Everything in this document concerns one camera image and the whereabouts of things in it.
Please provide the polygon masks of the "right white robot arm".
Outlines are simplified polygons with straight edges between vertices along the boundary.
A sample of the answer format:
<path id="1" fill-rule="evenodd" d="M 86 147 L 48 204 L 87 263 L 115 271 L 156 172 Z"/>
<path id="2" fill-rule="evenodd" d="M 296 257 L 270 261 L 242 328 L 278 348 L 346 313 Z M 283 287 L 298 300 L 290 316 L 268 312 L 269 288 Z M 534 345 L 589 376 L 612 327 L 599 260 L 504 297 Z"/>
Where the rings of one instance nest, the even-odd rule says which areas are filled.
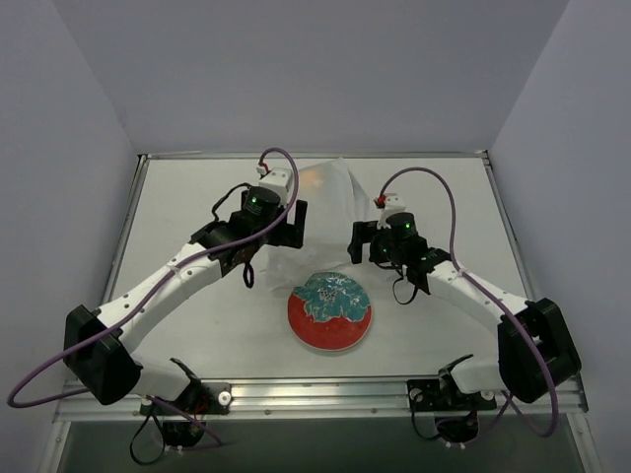
<path id="1" fill-rule="evenodd" d="M 437 385 L 447 405 L 457 407 L 472 394 L 500 390 L 532 403 L 581 370 L 555 302 L 533 302 L 487 282 L 470 282 L 447 251 L 430 246 L 418 234 L 411 213 L 394 213 L 383 224 L 354 223 L 347 251 L 355 264 L 364 258 L 390 264 L 416 291 L 452 304 L 495 336 L 496 357 L 464 355 L 443 367 Z"/>

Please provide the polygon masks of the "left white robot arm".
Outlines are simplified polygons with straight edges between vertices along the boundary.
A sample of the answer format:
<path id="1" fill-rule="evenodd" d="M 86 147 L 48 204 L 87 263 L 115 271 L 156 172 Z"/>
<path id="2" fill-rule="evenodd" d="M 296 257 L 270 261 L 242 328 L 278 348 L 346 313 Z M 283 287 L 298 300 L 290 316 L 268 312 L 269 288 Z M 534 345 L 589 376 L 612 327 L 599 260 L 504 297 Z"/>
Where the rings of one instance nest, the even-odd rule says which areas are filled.
<path id="1" fill-rule="evenodd" d="M 241 207 L 227 221 L 198 231 L 162 268 L 116 300 L 66 317 L 64 364 L 103 405 L 127 395 L 153 396 L 177 413 L 210 398 L 200 378 L 182 361 L 155 365 L 135 356 L 143 339 L 198 291 L 244 268 L 253 285 L 251 261 L 266 244 L 299 249 L 304 243 L 308 204 L 284 202 L 261 185 L 244 190 Z"/>

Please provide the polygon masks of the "white translucent plastic bag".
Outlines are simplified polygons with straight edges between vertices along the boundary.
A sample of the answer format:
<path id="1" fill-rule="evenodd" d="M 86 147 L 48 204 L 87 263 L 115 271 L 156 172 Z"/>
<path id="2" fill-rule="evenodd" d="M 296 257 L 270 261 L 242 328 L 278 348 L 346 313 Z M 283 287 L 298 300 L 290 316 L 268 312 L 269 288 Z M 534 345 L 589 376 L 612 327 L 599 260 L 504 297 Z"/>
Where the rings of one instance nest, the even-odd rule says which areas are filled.
<path id="1" fill-rule="evenodd" d="M 320 170 L 325 185 L 318 192 L 305 192 L 301 176 L 305 169 Z M 370 216 L 369 196 L 349 163 L 337 158 L 308 166 L 299 172 L 298 198 L 308 203 L 304 244 L 300 249 L 271 247 L 262 275 L 269 290 L 300 286 L 314 273 L 350 263 L 347 246 L 353 224 Z"/>

